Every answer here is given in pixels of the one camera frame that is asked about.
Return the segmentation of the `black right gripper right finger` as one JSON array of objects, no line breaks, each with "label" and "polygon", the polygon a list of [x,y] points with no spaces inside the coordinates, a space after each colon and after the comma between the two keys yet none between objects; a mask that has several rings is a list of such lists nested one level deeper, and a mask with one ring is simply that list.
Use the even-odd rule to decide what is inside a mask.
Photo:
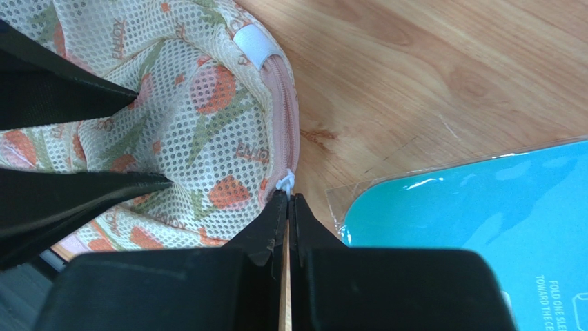
[{"label": "black right gripper right finger", "polygon": [[486,261],[454,249],[350,248],[289,203],[294,330],[514,330]]}]

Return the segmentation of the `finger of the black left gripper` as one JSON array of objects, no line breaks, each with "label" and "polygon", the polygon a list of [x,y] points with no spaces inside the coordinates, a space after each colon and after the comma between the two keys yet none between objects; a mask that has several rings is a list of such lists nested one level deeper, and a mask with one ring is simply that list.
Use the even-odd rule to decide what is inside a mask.
[{"label": "finger of the black left gripper", "polygon": [[2,130],[109,117],[137,97],[1,22]]},{"label": "finger of the black left gripper", "polygon": [[160,174],[1,170],[1,270],[27,263],[113,206],[165,190]]}]

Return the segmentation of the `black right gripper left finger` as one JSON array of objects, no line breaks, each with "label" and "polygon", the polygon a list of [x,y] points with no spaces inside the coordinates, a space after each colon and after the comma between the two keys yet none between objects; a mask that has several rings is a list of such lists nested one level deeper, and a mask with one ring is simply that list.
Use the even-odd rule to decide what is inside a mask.
[{"label": "black right gripper left finger", "polygon": [[83,254],[57,277],[36,330],[278,330],[285,192],[216,248]]}]

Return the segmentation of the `floral mesh laundry bag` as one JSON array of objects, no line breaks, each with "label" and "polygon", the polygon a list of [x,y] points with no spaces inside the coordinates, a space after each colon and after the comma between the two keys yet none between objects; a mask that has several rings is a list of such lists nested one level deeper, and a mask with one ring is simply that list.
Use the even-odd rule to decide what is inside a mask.
[{"label": "floral mesh laundry bag", "polygon": [[61,245],[71,254],[227,243],[295,185],[292,69],[235,1],[2,1],[36,46],[137,92],[113,114],[1,131],[3,169],[154,172],[168,189],[120,203]]}]

